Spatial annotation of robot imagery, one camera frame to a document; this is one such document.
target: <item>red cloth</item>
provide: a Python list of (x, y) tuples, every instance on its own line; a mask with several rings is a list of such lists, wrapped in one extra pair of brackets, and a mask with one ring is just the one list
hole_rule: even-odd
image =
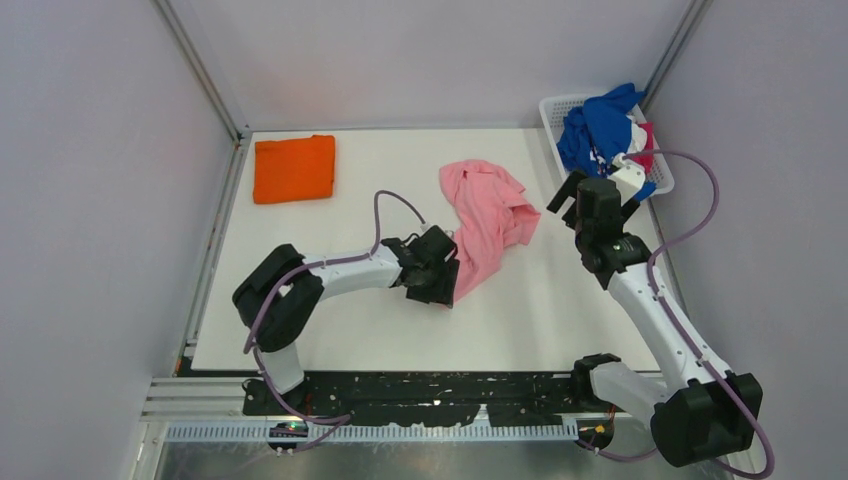
[[(645, 150), (650, 150), (654, 148), (654, 124), (653, 123), (639, 123), (642, 130), (648, 133), (648, 141), (645, 142)], [(638, 157), (633, 157), (633, 161), (642, 165), (645, 168), (645, 173), (651, 173), (651, 169), (654, 168), (654, 156), (653, 155), (640, 155)]]
[(457, 302), (500, 270), (506, 247), (530, 243), (540, 215), (521, 195), (524, 186), (485, 160), (445, 165), (439, 169), (439, 182), (461, 223), (454, 235), (459, 259), (453, 293)]

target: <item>blue cloth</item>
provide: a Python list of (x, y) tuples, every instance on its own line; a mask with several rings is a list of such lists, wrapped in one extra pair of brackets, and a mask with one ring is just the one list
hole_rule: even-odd
[[(636, 91), (635, 85), (626, 83), (606, 95), (587, 99), (582, 107), (569, 110), (563, 119), (565, 129), (557, 143), (565, 169), (580, 170), (590, 177), (609, 176), (613, 157), (627, 152), (630, 146), (632, 122), (627, 118), (627, 112), (644, 95), (645, 92)], [(607, 163), (593, 160), (589, 154), (592, 148)], [(653, 182), (645, 182), (634, 198), (642, 201), (656, 188)]]

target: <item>white cloth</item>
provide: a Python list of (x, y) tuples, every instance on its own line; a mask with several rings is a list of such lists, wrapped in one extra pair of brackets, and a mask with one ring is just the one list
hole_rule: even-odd
[(633, 121), (630, 124), (630, 146), (627, 147), (627, 153), (641, 152), (647, 144), (648, 132)]

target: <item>white table surface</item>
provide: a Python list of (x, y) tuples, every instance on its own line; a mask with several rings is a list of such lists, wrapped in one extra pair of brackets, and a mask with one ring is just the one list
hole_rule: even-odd
[[(253, 203), (254, 142), (336, 137), (335, 193), (330, 199)], [(580, 264), (574, 232), (545, 210), (562, 179), (540, 129), (347, 130), (253, 135), (214, 270), (192, 367), (250, 370), (241, 348), (247, 328), (231, 297), (276, 246), (329, 254), (374, 239), (372, 196), (393, 190), (432, 224), (459, 227), (439, 189), (440, 166), (480, 158), (506, 168), (542, 213), (529, 246), (507, 249), (501, 270), (453, 309), (407, 300), (405, 290), (371, 289), (322, 301), (298, 338), (306, 370), (562, 371), (576, 359), (610, 352), (634, 370), (657, 363), (624, 310)], [(383, 238), (406, 237), (418, 221), (381, 199)], [(626, 225), (658, 246), (646, 206)]]

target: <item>metal floor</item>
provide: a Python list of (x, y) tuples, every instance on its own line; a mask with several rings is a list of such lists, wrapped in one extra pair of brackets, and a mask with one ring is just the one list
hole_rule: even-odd
[[(609, 450), (637, 454), (650, 448), (637, 422), (616, 421)], [(579, 449), (572, 442), (381, 443), (326, 445), (276, 457), (267, 445), (169, 443), (157, 479), (256, 480), (514, 480), (652, 479), (725, 480), (710, 462), (677, 469), (659, 456), (621, 464)]]

